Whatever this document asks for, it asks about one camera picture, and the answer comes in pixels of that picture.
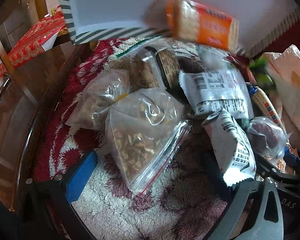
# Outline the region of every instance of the nutrition label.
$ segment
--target nutrition label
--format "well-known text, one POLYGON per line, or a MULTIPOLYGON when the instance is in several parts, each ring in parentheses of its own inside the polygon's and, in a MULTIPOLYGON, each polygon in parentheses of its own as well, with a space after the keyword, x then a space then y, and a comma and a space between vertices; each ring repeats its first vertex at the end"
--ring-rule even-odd
POLYGON ((207 88, 215 89, 226 87, 224 77, 219 71, 193 74, 192 78, 194 80, 196 88, 199 90, 207 88))
POLYGON ((215 101, 204 101, 197 105, 197 112, 200 114, 212 113, 222 108, 226 109, 228 112, 238 112, 239 114, 245 114, 245 108, 243 106, 243 99, 221 99, 215 101))
POLYGON ((231 167, 245 168, 249 164, 249 151, 246 147, 246 136, 242 134, 242 130, 236 127, 236 123, 232 120, 232 116, 225 111, 221 112, 221 125, 226 132, 232 131, 238 144, 234 154, 234 160, 231 167))

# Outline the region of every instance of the snack package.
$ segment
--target snack package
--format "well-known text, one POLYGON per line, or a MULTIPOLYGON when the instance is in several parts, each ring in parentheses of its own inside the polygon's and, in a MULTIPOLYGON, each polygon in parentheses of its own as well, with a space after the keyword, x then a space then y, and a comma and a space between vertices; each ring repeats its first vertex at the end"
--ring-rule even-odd
POLYGON ((132 82, 139 88, 170 90, 178 85, 179 63, 166 39, 148 42, 130 53, 132 82))
POLYGON ((167 22, 173 37, 234 52, 238 20, 191 0, 168 0, 167 22))
POLYGON ((203 127, 210 137, 223 180, 232 186, 244 179, 254 179, 256 162, 244 131, 234 117, 222 109, 203 121, 203 127))
POLYGON ((248 85, 248 91, 251 100, 259 108, 261 113, 271 119, 275 124, 279 125, 283 132, 286 133, 284 125, 266 93, 264 93, 261 88, 251 85, 248 85))
POLYGON ((168 92, 141 89, 111 106, 106 134, 128 188, 143 195, 165 170, 188 133, 184 106, 168 92))
POLYGON ((236 119, 252 119, 253 109, 246 84, 236 69, 211 72, 179 72, 179 82, 195 115, 225 108, 236 119))
POLYGON ((288 135, 267 117, 255 117, 246 130, 254 153, 271 157, 274 163, 284 157, 288 135))
POLYGON ((300 50, 291 45, 283 53, 266 52, 267 71, 275 82, 283 107, 290 118, 300 114, 300 50))
POLYGON ((92 79, 66 124, 74 127, 101 130, 109 108, 130 92, 129 73, 110 69, 92 79))

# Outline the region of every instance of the black plastic bracket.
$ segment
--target black plastic bracket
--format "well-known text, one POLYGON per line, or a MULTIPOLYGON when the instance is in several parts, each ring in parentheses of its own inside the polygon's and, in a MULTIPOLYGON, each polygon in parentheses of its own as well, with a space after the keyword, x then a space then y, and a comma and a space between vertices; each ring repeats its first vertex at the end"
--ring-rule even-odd
POLYGON ((38 240, 65 239, 60 230, 61 221, 72 240, 95 240, 72 207, 71 200, 80 195, 96 166, 96 158, 95 151, 87 151, 64 176, 58 174, 44 182, 31 179, 26 184, 22 208, 18 212, 17 239, 32 240, 34 236, 38 240))
POLYGON ((245 180, 239 184, 233 201, 228 203, 223 216, 215 223, 204 240, 229 239, 249 198, 253 198, 250 215, 241 233, 234 239, 282 240, 283 218, 275 184, 252 180, 245 180))
POLYGON ((300 216, 300 157, 296 157, 296 175, 280 173, 276 166, 255 154, 257 173, 263 178, 271 177, 277 187, 280 203, 285 212, 300 216))

